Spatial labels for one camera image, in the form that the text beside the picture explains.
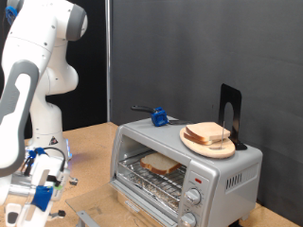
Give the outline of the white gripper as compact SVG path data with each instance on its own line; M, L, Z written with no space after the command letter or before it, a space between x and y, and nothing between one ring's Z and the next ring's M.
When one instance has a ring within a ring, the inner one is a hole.
M63 158L40 155L31 166L29 175L16 171L9 178L6 188L6 227L45 227L48 221L64 218L59 210L52 213L53 203L59 201L68 181L70 171Z

